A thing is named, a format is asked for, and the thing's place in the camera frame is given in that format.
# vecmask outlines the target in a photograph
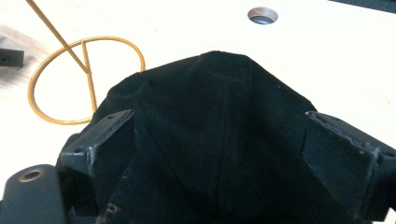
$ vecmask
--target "gold metal rod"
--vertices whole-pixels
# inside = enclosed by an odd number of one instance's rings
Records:
[[[85,72],[88,73],[88,69],[84,66],[84,64],[81,62],[81,60],[78,58],[78,56],[75,54],[75,52],[70,48],[70,46],[64,41],[62,36],[58,33],[58,31],[55,29],[55,27],[50,23],[49,19],[44,15],[44,13],[40,10],[40,8],[35,4],[33,0],[26,0],[26,2],[30,5],[30,7],[35,11],[37,16],[47,25],[47,27],[52,31],[52,33],[56,36],[56,38],[61,42],[61,44],[64,46],[64,48],[69,52],[69,54],[73,57],[73,59],[78,63],[78,65],[81,67],[81,69]]]
[[[81,46],[82,46],[82,54],[84,55],[85,67],[88,70],[87,79],[88,79],[88,85],[90,87],[92,113],[94,113],[97,109],[96,95],[95,95],[95,88],[93,86],[92,71],[91,71],[91,67],[90,67],[90,60],[88,58],[87,46],[85,45],[84,40],[81,40]]]

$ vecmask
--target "black cloth bag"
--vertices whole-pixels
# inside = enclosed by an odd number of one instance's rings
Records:
[[[212,51],[127,77],[65,146],[126,109],[133,146],[106,144],[103,160],[129,159],[96,191],[97,223],[354,223],[302,159],[316,109],[249,57]]]

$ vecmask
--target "bolt hole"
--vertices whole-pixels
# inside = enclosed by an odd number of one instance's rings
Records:
[[[269,7],[255,7],[247,13],[248,18],[254,23],[268,25],[277,21],[277,13]]]
[[[44,174],[44,170],[42,169],[37,169],[37,170],[32,170],[29,172],[26,172],[25,174],[20,176],[20,182],[30,182],[37,180]]]

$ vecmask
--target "white table surface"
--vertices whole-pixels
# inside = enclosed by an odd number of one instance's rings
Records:
[[[319,112],[396,148],[395,14],[324,0],[35,2],[67,42],[126,38],[142,50],[147,69],[210,50],[245,54]],[[254,7],[274,9],[278,21],[251,22]],[[26,57],[21,69],[0,68],[0,198],[11,175],[54,164],[67,137],[85,126],[48,123],[29,107],[29,78],[61,44],[25,1],[0,0],[1,36],[0,48],[12,42]],[[120,43],[89,44],[88,50],[99,103],[110,87],[139,70],[137,56]],[[79,48],[75,52],[81,55]],[[56,118],[89,116],[84,76],[63,55],[39,79],[37,102]]]

